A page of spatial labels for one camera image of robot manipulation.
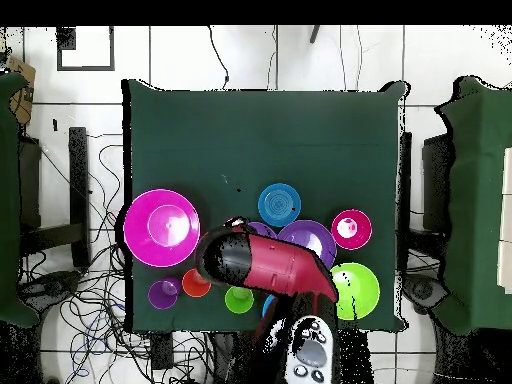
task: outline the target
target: magenta plate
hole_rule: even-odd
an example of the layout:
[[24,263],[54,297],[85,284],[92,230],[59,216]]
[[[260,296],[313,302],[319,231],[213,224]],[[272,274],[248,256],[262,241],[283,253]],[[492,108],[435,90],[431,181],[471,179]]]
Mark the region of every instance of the magenta plate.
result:
[[133,202],[124,221],[126,245],[139,261],[168,267],[184,261],[199,241],[199,216],[175,191],[147,191]]

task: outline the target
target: pink bowl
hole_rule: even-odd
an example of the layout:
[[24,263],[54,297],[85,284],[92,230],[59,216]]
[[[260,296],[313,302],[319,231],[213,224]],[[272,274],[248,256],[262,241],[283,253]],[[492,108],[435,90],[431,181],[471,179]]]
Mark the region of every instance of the pink bowl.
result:
[[363,212],[357,209],[346,210],[334,218],[331,234],[336,244],[343,249],[360,249],[372,236],[372,223]]
[[199,241],[199,216],[175,191],[147,191],[133,202],[124,221],[126,245],[139,261],[169,267],[184,261]]

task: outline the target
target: table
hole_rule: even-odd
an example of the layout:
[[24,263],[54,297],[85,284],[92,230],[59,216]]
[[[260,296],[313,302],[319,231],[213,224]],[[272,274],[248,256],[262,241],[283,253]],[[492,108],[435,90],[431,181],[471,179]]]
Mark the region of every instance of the table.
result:
[[[330,228],[340,211],[363,210],[372,220],[372,239],[356,251],[338,249],[335,264],[362,263],[379,279],[379,304],[359,328],[404,328],[393,307],[397,106],[404,83],[375,93],[158,91],[134,80],[124,80],[122,88],[125,202],[155,188],[175,190],[195,206],[202,234],[232,216],[261,220],[258,196],[274,182],[299,192],[299,219]],[[116,225],[121,245],[128,206]],[[200,299],[182,293],[173,308],[153,308],[150,285],[161,277],[181,278],[193,258],[151,268],[123,249],[132,331],[242,331],[259,324],[266,295],[255,293],[252,309],[235,315],[224,304],[224,287]],[[354,323],[340,321],[347,325]]]

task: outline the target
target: black frame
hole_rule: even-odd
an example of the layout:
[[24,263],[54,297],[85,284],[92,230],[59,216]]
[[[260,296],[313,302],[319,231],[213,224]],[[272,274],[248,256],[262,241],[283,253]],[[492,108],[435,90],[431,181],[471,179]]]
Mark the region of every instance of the black frame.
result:
[[76,28],[57,27],[57,71],[115,71],[114,27],[109,27],[110,64],[108,66],[62,66],[62,50],[76,50]]
[[21,235],[21,255],[71,244],[73,266],[88,268],[89,184],[87,132],[85,127],[69,128],[69,213],[70,224],[38,228]]

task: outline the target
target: green tablecloth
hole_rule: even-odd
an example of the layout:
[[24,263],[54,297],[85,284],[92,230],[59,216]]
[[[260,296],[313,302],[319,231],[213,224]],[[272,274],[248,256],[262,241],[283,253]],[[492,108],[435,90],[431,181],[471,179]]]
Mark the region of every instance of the green tablecloth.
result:
[[[361,328],[403,328],[394,316],[393,286],[397,106],[404,83],[376,93],[189,92],[157,91],[128,81],[123,91],[124,107],[130,108],[124,131],[131,127],[132,154],[125,179],[131,178],[132,199],[155,188],[175,190],[197,209],[202,234],[232,216],[261,220],[258,196],[275,182],[299,192],[299,219],[329,229],[340,211],[363,210],[372,220],[371,241],[352,252],[338,249],[335,264],[362,263],[379,279],[379,304],[359,321]],[[257,327],[263,293],[255,294],[253,308],[243,315],[227,310],[222,287],[212,287],[200,299],[181,293],[168,310],[153,308],[150,285],[164,276],[181,278],[192,266],[192,257],[167,269],[134,259],[133,292],[127,288],[127,295],[133,294],[134,331]]]
[[503,157],[512,146],[512,92],[461,78],[439,107],[455,146],[450,170],[452,224],[444,282],[451,292],[433,312],[455,334],[512,329],[512,295],[497,285]]
[[16,294],[20,268],[19,125],[9,108],[9,99],[26,85],[20,73],[0,75],[0,320],[21,327],[39,322],[38,314]]

